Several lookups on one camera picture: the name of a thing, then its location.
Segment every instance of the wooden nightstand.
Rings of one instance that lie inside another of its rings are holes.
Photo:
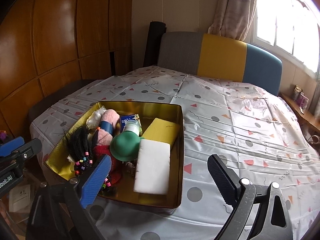
[[[286,96],[283,93],[280,93],[280,97],[283,98],[290,106],[294,114],[297,116],[300,125],[307,124],[309,128],[320,134],[320,122],[308,110],[304,110],[304,114],[302,114],[299,106],[291,97]]]

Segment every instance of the window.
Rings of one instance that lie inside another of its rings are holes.
[[[252,42],[316,73],[319,28],[303,0],[258,0]]]

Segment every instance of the black cylinder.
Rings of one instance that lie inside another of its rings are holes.
[[[143,66],[156,65],[159,57],[161,37],[165,33],[166,27],[163,22],[150,22],[146,52],[144,54]]]

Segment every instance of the rolled pink towel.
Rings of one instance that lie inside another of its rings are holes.
[[[119,114],[113,110],[108,109],[104,112],[101,117],[99,127],[94,133],[92,143],[93,146],[97,145],[110,145],[112,140],[113,130],[116,128],[117,122],[119,120]]]

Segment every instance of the blue band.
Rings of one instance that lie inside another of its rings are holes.
[[[100,128],[105,130],[106,132],[110,133],[112,135],[113,133],[113,127],[112,124],[107,121],[101,121],[99,124]]]

